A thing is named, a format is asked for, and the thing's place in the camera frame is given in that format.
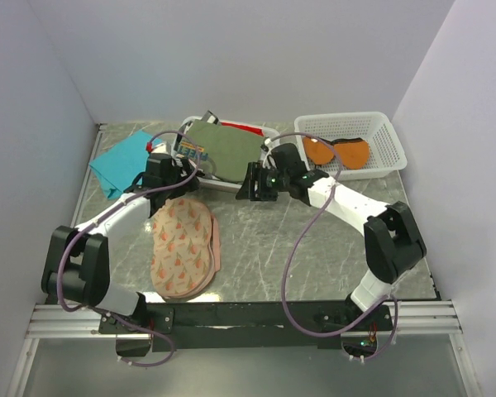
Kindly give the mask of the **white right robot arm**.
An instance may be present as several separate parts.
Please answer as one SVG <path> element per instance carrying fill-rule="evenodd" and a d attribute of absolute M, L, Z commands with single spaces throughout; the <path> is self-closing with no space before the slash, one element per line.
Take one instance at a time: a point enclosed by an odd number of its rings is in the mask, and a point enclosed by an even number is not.
<path fill-rule="evenodd" d="M 336 181 L 319 169 L 308 170 L 292 143 L 270 152 L 270 166 L 251 162 L 236 194 L 238 200 L 274 202 L 278 193 L 327 212 L 353 227 L 364 238 L 368 270 L 350 294 L 347 323 L 364 329 L 374 320 L 373 307 L 427 254 L 410 207 L 369 198 Z"/>

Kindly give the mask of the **orange bra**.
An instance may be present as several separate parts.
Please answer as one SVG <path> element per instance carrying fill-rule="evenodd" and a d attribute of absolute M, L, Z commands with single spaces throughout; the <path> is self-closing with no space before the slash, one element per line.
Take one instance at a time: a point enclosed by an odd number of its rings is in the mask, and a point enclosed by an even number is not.
<path fill-rule="evenodd" d="M 303 149 L 307 158 L 316 166 L 330 164 L 338 154 L 341 164 L 349 170 L 365 167 L 370 158 L 370 146 L 362 138 L 335 139 L 332 141 L 303 138 Z"/>

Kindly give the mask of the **white clothes basket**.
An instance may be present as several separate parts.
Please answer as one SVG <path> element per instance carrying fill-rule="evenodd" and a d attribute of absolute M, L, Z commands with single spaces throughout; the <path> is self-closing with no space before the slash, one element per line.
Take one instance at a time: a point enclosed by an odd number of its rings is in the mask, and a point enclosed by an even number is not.
<path fill-rule="evenodd" d="M 182 137 L 177 137 L 176 138 L 176 144 L 175 144 L 175 150 L 177 152 L 177 149 L 178 149 L 178 146 L 179 146 L 179 143 L 184 139 L 186 138 L 192 145 L 194 145 L 195 147 L 195 150 L 198 151 L 198 145 L 193 143 L 192 141 L 190 141 L 189 137 L 186 136 L 186 132 L 187 130 L 191 127 L 193 121 L 195 120 L 201 120 L 200 117 L 189 117 L 187 118 L 186 120 L 184 120 L 181 128 L 180 128 L 180 131 L 184 134 Z M 271 127 L 265 127 L 265 126 L 257 126 L 257 125 L 251 125 L 251 126 L 254 126 L 254 127 L 261 127 L 262 130 L 263 130 L 263 138 L 264 139 L 267 139 L 267 138 L 273 138 L 273 137 L 276 137 L 279 133 L 274 129 L 274 128 L 271 128 Z M 262 160 L 263 157 L 265 156 L 265 152 L 263 151 L 262 149 L 262 146 L 261 146 L 261 157 L 259 160 Z M 197 152 L 197 158 L 200 158 L 201 159 L 201 156 L 200 156 L 200 153 Z M 200 166 L 200 169 L 201 171 L 203 172 L 203 177 L 206 178 L 206 179 L 211 179 L 213 181 L 220 181 L 220 182 L 226 182 L 226 183 L 232 183 L 232 184 L 241 184 L 242 182 L 230 182 L 230 181 L 226 181 L 224 179 L 219 179 L 217 178 L 214 174 L 212 174 L 211 172 L 207 172 L 205 170 L 203 170 Z"/>

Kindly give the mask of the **floral pink bra laundry bag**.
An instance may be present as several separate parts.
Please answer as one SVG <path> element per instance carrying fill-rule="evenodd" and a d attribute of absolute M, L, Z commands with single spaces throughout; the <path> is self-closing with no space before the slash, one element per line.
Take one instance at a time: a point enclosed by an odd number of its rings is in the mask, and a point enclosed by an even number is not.
<path fill-rule="evenodd" d="M 175 198 L 153 216 L 150 277 L 163 299 L 200 294 L 221 269 L 218 221 L 192 198 Z"/>

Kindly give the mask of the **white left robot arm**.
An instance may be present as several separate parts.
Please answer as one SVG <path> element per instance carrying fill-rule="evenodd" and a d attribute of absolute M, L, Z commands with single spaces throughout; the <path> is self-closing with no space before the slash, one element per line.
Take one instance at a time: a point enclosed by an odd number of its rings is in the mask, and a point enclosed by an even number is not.
<path fill-rule="evenodd" d="M 130 228 L 142 224 L 169 199 L 196 190 L 198 167 L 187 158 L 150 154 L 145 170 L 109 208 L 77 227 L 57 227 L 50 238 L 41 277 L 44 293 L 119 315 L 129 332 L 143 330 L 150 321 L 145 296 L 111 280 L 111 248 Z"/>

